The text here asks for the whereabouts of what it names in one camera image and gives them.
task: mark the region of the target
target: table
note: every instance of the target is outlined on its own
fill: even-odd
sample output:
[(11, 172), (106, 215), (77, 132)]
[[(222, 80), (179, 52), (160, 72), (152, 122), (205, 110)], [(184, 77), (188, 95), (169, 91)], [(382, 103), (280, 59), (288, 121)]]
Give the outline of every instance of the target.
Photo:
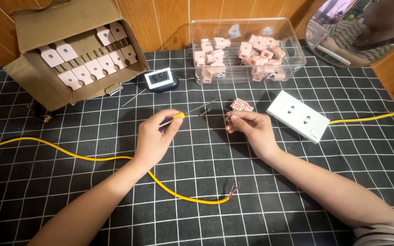
[[(394, 103), (367, 68), (336, 68), (303, 43), (307, 65), (286, 82), (197, 85), (192, 51), (146, 53), (151, 68), (170, 66), (179, 87), (145, 91), (143, 75), (112, 97), (59, 109), (43, 124), (32, 114), (35, 101), (0, 67), (0, 141), (40, 137), (92, 157), (133, 156), (138, 125), (162, 109), (183, 112), (217, 97), (207, 116), (187, 117), (163, 160), (152, 170), (185, 196), (223, 197), (220, 205), (175, 199), (144, 176), (124, 197), (93, 245), (350, 245), (352, 231), (306, 193), (256, 158), (241, 133), (227, 134), (223, 115), (235, 98), (265, 113), (284, 89), (330, 120), (394, 112)], [(352, 179), (394, 207), (394, 117), (331, 125), (314, 145), (274, 118), (279, 146), (287, 152)], [(126, 163), (75, 160), (35, 141), (0, 147), (0, 243), (25, 245), (67, 203)]]

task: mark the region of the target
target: shirt sleeve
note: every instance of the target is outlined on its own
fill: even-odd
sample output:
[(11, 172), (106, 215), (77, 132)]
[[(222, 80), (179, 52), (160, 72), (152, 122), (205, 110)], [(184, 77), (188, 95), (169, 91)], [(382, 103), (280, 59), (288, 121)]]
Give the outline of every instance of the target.
[(354, 230), (354, 246), (394, 246), (394, 227), (363, 226)]

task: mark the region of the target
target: white outlet cover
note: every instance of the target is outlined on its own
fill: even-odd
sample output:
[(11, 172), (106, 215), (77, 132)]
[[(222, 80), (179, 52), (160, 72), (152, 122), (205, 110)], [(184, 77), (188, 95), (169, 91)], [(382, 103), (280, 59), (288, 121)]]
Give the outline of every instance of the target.
[(329, 125), (325, 116), (284, 91), (277, 95), (266, 112), (315, 144)]

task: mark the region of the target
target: stripped wire end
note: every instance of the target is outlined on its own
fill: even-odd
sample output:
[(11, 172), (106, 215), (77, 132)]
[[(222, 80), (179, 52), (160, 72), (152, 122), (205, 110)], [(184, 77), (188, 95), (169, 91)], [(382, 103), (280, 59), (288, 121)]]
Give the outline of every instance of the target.
[(238, 189), (239, 189), (239, 183), (238, 183), (238, 186), (235, 187), (235, 182), (233, 182), (233, 184), (232, 184), (232, 189), (230, 189), (230, 192), (229, 192), (229, 198), (231, 198), (232, 195), (233, 195), (233, 193), (236, 192)]

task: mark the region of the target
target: cardboard box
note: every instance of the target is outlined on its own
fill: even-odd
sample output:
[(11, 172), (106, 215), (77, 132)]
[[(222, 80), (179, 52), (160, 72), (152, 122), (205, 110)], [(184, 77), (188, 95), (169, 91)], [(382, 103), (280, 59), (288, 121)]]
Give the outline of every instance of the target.
[[(15, 10), (11, 15), (15, 17), (21, 56), (5, 66), (4, 71), (49, 111), (102, 96), (107, 88), (121, 87), (120, 83), (149, 69), (130, 25), (111, 0), (54, 0), (43, 8)], [(41, 58), (37, 49), (64, 39), (77, 52), (80, 63), (84, 63), (80, 55), (89, 61), (86, 53), (93, 59), (96, 57), (93, 50), (98, 52), (98, 48), (104, 47), (96, 37), (95, 28), (114, 21), (123, 25), (138, 62), (75, 91), (57, 77), (57, 72)]]

